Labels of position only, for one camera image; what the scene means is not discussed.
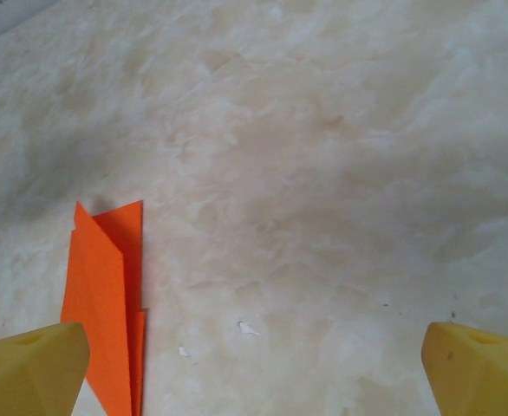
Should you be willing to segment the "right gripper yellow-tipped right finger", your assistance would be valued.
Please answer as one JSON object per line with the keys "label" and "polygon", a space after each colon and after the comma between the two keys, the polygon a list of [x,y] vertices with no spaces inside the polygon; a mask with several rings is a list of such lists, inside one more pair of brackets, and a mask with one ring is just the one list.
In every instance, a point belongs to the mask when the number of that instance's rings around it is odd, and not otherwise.
{"label": "right gripper yellow-tipped right finger", "polygon": [[422,364],[442,415],[508,415],[508,337],[433,322]]}

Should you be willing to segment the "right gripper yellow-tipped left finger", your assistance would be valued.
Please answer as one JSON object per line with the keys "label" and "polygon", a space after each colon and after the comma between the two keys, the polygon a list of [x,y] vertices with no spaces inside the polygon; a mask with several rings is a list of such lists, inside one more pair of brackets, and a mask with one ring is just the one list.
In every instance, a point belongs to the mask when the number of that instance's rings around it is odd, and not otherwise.
{"label": "right gripper yellow-tipped left finger", "polygon": [[0,415],[70,415],[89,357],[78,322],[0,339]]}

